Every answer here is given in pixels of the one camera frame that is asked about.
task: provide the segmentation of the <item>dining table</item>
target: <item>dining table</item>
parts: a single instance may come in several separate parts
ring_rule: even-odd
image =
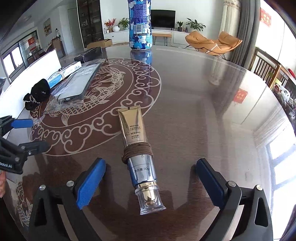
[[[240,187],[263,187],[279,239],[296,203],[295,135],[276,97],[254,73],[197,51],[152,46],[135,51],[111,46],[80,104],[44,113],[47,101],[19,119],[7,140],[46,140],[49,150],[29,156],[23,174],[7,173],[4,200],[28,239],[33,198],[41,185],[58,187],[87,170],[96,158],[106,173],[83,212],[102,240],[200,240],[215,219],[214,206],[195,173],[206,158]],[[140,215],[117,109],[141,106],[165,210]],[[71,240],[77,240],[59,207]],[[240,206],[226,239],[242,213]]]

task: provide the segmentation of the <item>clear plastic cap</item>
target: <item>clear plastic cap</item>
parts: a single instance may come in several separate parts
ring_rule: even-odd
[[[163,205],[160,195],[159,187],[156,184],[143,183],[135,191],[139,199],[140,215],[155,213],[166,209]]]

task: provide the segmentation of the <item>white vase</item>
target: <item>white vase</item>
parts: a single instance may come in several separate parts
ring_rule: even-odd
[[[120,30],[120,27],[118,27],[118,25],[113,27],[113,32],[118,32],[119,30]]]

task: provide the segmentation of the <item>black tv screen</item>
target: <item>black tv screen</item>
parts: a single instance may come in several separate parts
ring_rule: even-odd
[[[175,28],[176,11],[151,10],[151,26],[157,28]]]

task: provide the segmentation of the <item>metal pin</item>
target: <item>metal pin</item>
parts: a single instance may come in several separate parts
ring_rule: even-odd
[[[234,181],[228,181],[228,185],[231,187],[235,187],[236,183]]]
[[[261,187],[260,185],[256,185],[256,188],[257,188],[259,191],[262,191],[262,190],[263,190],[263,187]]]
[[[67,182],[68,187],[72,187],[74,185],[74,181],[70,180]]]
[[[42,185],[39,187],[39,190],[40,190],[40,191],[43,191],[45,188],[46,188],[46,186],[45,186],[44,184],[42,184]]]

